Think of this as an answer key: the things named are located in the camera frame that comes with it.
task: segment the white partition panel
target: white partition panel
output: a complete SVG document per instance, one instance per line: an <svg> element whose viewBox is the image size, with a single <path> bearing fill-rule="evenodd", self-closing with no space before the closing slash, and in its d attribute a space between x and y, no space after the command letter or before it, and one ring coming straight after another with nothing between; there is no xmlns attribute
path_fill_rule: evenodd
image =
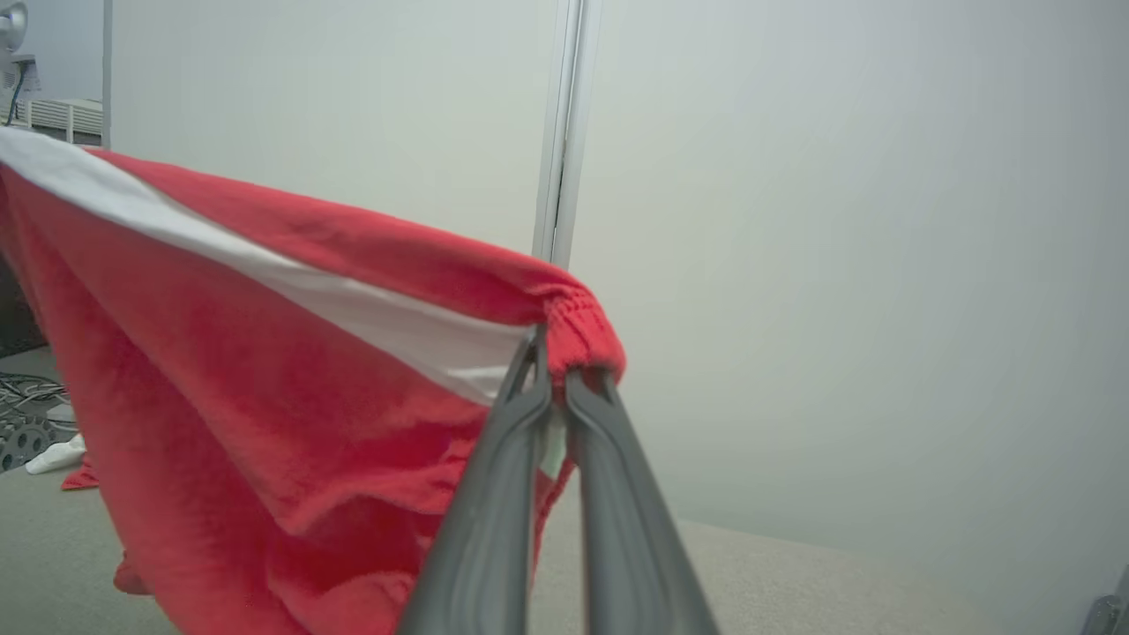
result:
<svg viewBox="0 0 1129 635"><path fill-rule="evenodd" d="M114 150L530 252L555 0L114 0Z"/></svg>
<svg viewBox="0 0 1129 635"><path fill-rule="evenodd" d="M604 0L571 269L676 510L1080 630L1129 562L1127 33L1115 0Z"/></svg>

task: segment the red fabric piece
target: red fabric piece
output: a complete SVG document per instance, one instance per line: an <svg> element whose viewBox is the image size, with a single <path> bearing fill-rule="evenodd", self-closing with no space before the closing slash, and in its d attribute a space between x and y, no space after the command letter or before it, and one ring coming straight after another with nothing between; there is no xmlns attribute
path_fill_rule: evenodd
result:
<svg viewBox="0 0 1129 635"><path fill-rule="evenodd" d="M89 456L82 456L82 464L63 479L63 492L71 489L90 489L98 487L98 477L94 476L94 467Z"/></svg>
<svg viewBox="0 0 1129 635"><path fill-rule="evenodd" d="M272 251L619 375L592 294L380 214L99 154ZM70 386L128 564L186 635L392 633L488 408L233 269L0 168L0 247ZM539 475L537 534L571 466Z"/></svg>

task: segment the silver lamp head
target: silver lamp head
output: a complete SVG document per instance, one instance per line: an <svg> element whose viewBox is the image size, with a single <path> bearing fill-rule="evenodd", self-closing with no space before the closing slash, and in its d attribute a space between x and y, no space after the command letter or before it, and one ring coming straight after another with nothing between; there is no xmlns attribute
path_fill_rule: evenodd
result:
<svg viewBox="0 0 1129 635"><path fill-rule="evenodd" d="M24 43L27 34L27 5L15 5L0 9L0 46L9 53L15 53Z"/></svg>

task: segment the white stripe on red fabric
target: white stripe on red fabric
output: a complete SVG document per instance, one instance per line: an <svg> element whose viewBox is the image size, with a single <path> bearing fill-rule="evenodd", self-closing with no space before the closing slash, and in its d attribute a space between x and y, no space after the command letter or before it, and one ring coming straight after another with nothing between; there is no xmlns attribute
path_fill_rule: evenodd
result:
<svg viewBox="0 0 1129 635"><path fill-rule="evenodd" d="M43 134L0 129L0 163L95 216L230 267L478 403L493 401L526 332L283 256Z"/></svg>

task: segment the metal tongs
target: metal tongs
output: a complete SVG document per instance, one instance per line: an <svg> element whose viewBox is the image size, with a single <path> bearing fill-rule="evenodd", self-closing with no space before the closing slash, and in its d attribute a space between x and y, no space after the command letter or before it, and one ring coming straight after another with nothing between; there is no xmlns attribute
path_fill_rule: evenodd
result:
<svg viewBox="0 0 1129 635"><path fill-rule="evenodd" d="M552 416L544 325L506 373L397 635L524 635L534 477ZM569 453L584 473L588 635L717 635L674 521L606 369L564 379Z"/></svg>

